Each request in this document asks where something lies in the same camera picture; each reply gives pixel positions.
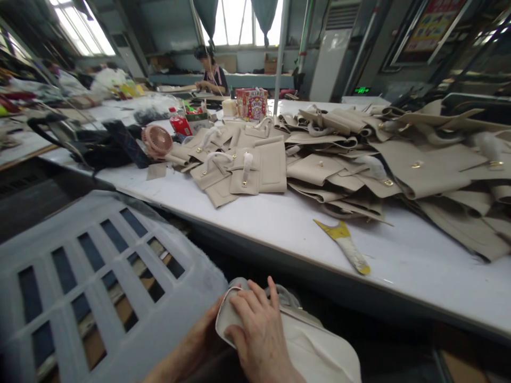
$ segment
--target black handle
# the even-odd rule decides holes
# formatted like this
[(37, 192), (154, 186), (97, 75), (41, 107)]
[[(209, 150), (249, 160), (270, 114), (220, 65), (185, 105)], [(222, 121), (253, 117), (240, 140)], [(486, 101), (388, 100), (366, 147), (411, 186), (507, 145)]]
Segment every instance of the black handle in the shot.
[(61, 114), (50, 113), (46, 117), (43, 118), (31, 118), (27, 121), (27, 125), (45, 140), (50, 141), (53, 145), (57, 145), (65, 148), (62, 143), (57, 141), (55, 138), (51, 137), (48, 133), (46, 133), (39, 125), (48, 126), (51, 122), (58, 122), (66, 120), (67, 117)]

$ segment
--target red patterned box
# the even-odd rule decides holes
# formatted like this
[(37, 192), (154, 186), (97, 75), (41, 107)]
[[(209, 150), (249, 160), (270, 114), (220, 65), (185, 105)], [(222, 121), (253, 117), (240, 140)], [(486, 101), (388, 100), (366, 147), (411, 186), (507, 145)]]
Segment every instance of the red patterned box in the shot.
[(266, 117), (268, 91), (261, 88), (242, 88), (236, 90), (238, 114), (245, 121), (260, 121)]

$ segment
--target dark shirt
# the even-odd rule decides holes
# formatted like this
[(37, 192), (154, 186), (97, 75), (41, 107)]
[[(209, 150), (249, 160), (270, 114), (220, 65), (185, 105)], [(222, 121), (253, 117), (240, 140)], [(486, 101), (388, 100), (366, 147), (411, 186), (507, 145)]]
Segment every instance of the dark shirt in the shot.
[(204, 81), (210, 82), (213, 85), (217, 85), (219, 87), (224, 87), (225, 91), (227, 91), (229, 88), (227, 87), (227, 79), (225, 78), (224, 70), (220, 66), (215, 65), (212, 72), (213, 72), (214, 80), (213, 80), (213, 77), (211, 76), (210, 72), (205, 72), (204, 77), (202, 79)]

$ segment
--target white plastic crate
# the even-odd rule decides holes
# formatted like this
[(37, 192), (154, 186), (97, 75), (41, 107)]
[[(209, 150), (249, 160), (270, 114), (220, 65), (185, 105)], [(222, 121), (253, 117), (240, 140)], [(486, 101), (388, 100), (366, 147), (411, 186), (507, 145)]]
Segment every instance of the white plastic crate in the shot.
[(0, 371), (13, 382), (141, 381), (226, 289), (151, 208), (93, 191), (0, 246)]

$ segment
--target poster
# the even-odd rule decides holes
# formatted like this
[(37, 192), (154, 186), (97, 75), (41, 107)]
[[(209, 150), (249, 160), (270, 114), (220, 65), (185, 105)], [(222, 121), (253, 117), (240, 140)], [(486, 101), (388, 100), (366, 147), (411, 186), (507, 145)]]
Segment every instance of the poster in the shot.
[(430, 0), (415, 26), (404, 52), (432, 52), (451, 26), (466, 0)]

